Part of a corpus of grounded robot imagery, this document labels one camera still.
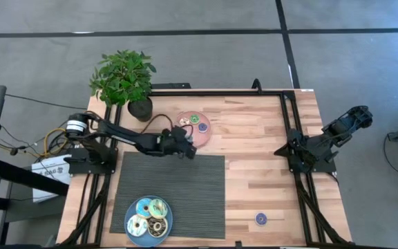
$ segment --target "pink plate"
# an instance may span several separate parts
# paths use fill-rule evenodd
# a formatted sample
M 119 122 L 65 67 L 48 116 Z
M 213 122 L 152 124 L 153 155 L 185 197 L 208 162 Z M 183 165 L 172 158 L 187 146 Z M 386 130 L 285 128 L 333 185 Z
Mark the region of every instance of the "pink plate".
M 190 124 L 193 125 L 193 145 L 196 148 L 200 148 L 204 146 L 208 142 L 208 140 L 210 140 L 211 137 L 211 124 L 208 118 L 204 114 L 198 111 L 186 111 L 178 115 L 178 117 L 176 118 L 176 124 L 180 126 L 179 120 L 183 118 L 188 118 L 188 120 L 190 120 L 191 115 L 195 114 L 199 116 L 200 121 L 195 125 L 190 122 Z M 204 133 L 199 132 L 198 125 L 200 123 L 204 123 L 208 126 L 208 130 L 206 132 Z M 184 129 L 187 131 L 187 134 L 191 133 L 190 126 L 184 127 Z

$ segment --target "ribbed rubber mat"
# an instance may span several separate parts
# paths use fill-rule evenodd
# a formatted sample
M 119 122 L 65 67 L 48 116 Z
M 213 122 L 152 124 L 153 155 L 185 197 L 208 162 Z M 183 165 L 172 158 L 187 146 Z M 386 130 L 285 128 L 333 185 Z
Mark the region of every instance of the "ribbed rubber mat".
M 170 205 L 170 236 L 225 239 L 224 156 L 196 155 L 189 160 L 125 152 L 110 232 L 125 232 L 127 209 L 146 195 Z

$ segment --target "disc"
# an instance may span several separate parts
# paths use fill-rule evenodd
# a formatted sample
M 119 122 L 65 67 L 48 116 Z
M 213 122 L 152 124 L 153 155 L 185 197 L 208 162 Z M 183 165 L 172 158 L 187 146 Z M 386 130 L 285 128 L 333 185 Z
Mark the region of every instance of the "disc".
M 198 129 L 200 133 L 205 133 L 208 131 L 208 125 L 204 124 L 204 123 L 200 123 L 198 125 Z
M 190 125 L 190 119 L 188 119 L 188 118 L 181 118 L 181 119 L 179 120 L 179 125 L 180 125 L 180 126 Z
M 265 225 L 267 223 L 267 216 L 264 213 L 258 213 L 256 214 L 255 221 L 258 225 Z
M 129 234 L 139 237 L 146 232 L 148 226 L 149 224 L 147 223 L 146 219 L 143 219 L 135 214 L 127 222 L 127 231 L 129 231 Z
M 157 219 L 164 218 L 168 212 L 167 204 L 161 199 L 153 199 L 150 202 L 149 209 L 151 216 Z
M 139 217 L 145 219 L 151 217 L 149 209 L 150 202 L 151 202 L 150 198 L 142 198 L 138 201 L 138 203 L 136 204 L 136 214 L 139 215 Z
M 200 118 L 196 114 L 193 114 L 193 115 L 190 116 L 190 121 L 194 125 L 194 124 L 199 123 Z
M 168 223 L 165 218 L 163 219 L 157 219 L 154 217 L 151 217 L 149 219 L 149 234 L 153 237 L 161 237 L 164 236 L 164 234 L 168 230 Z

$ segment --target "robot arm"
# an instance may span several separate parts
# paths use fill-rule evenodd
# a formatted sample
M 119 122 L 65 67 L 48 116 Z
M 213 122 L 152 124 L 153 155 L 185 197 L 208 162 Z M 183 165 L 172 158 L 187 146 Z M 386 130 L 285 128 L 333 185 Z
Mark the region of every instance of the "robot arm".
M 322 128 L 323 134 L 305 136 L 296 129 L 290 129 L 287 143 L 274 152 L 274 155 L 288 158 L 295 172 L 308 173 L 318 163 L 330 163 L 338 154 L 331 147 L 341 147 L 352 134 L 372 124 L 372 114 L 368 107 L 353 107 L 342 116 Z
M 90 133 L 88 126 L 95 132 Z M 66 137 L 69 140 L 80 142 L 89 151 L 92 160 L 108 160 L 109 148 L 96 138 L 114 138 L 126 144 L 133 145 L 138 151 L 150 156 L 166 156 L 180 154 L 193 159 L 196 148 L 186 138 L 187 131 L 182 127 L 164 129 L 162 133 L 137 133 L 124 127 L 110 123 L 95 113 L 76 113 L 69 117 L 66 128 Z

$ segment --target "gray floor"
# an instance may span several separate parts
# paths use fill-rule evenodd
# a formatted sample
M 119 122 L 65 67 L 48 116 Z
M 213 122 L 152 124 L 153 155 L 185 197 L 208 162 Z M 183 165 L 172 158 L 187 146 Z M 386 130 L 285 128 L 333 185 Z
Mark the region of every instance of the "gray floor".
M 396 0 L 282 2 L 288 28 L 398 28 Z M 0 0 L 0 33 L 279 27 L 272 0 Z M 398 173 L 382 152 L 384 136 L 398 130 L 398 33 L 290 39 L 301 87 L 315 89 L 324 124 L 359 104 L 374 114 L 373 125 L 336 158 L 341 194 L 356 243 L 398 247 Z M 12 94 L 85 107 L 93 67 L 118 49 L 152 55 L 154 83 L 243 88 L 258 77 L 264 88 L 292 87 L 281 35 L 0 38 L 0 84 Z M 1 122 L 34 141 L 74 112 L 6 98 Z M 387 151 L 398 167 L 398 144 Z M 18 166 L 34 160 L 2 150 L 0 159 Z M 8 243 L 44 245 L 58 227 L 58 216 L 16 222 Z

